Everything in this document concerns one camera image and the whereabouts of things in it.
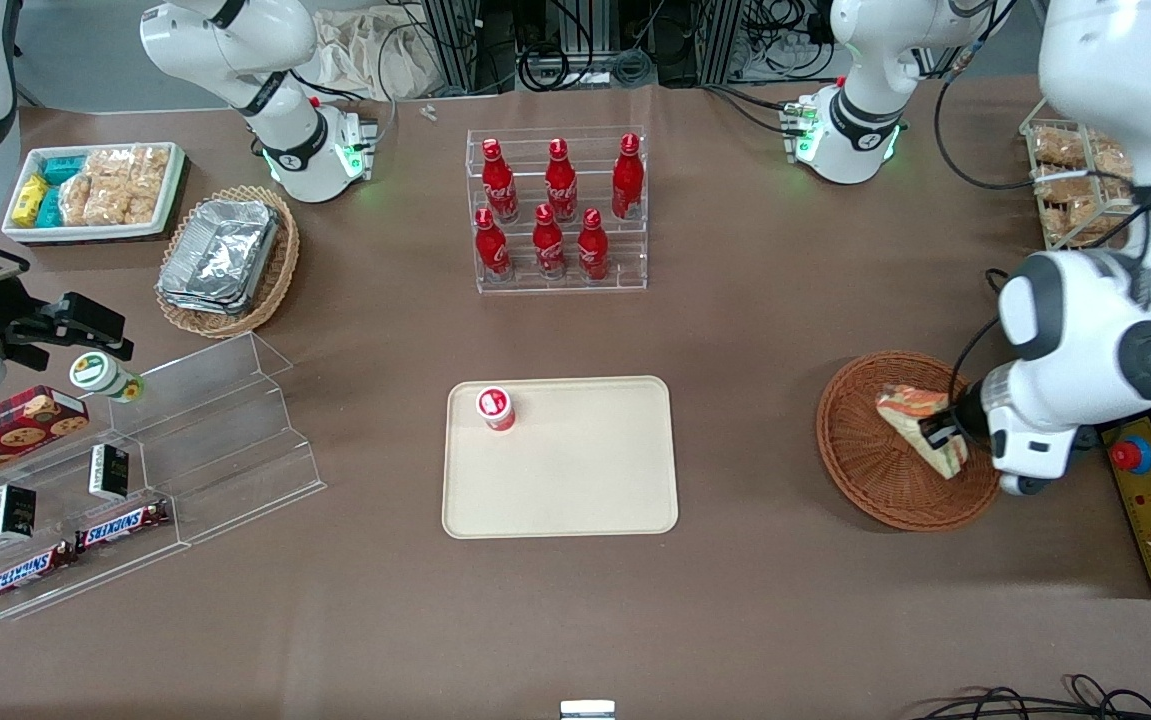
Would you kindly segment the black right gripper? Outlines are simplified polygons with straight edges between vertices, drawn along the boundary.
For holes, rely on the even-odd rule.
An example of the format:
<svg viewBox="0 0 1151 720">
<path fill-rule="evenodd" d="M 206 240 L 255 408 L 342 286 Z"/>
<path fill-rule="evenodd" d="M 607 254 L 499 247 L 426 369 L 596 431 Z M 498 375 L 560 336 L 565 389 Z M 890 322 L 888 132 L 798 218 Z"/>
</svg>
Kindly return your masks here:
<svg viewBox="0 0 1151 720">
<path fill-rule="evenodd" d="M 0 297 L 0 346 L 3 360 L 48 368 L 48 351 L 40 345 L 90 347 L 127 363 L 134 340 L 124 337 L 124 317 L 76 292 L 45 304 L 26 292 Z"/>
</svg>

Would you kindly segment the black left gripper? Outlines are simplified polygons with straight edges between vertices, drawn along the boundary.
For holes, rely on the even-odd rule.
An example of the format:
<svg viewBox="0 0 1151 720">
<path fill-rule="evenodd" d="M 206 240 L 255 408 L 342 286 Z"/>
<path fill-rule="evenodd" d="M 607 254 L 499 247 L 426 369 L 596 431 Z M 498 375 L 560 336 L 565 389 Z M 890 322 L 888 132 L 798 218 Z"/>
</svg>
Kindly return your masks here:
<svg viewBox="0 0 1151 720">
<path fill-rule="evenodd" d="M 988 411 L 982 400 L 983 384 L 983 381 L 950 382 L 947 413 L 921 418 L 921 432 L 927 434 L 928 446 L 945 454 L 962 454 L 967 439 L 982 450 L 992 449 Z"/>
</svg>

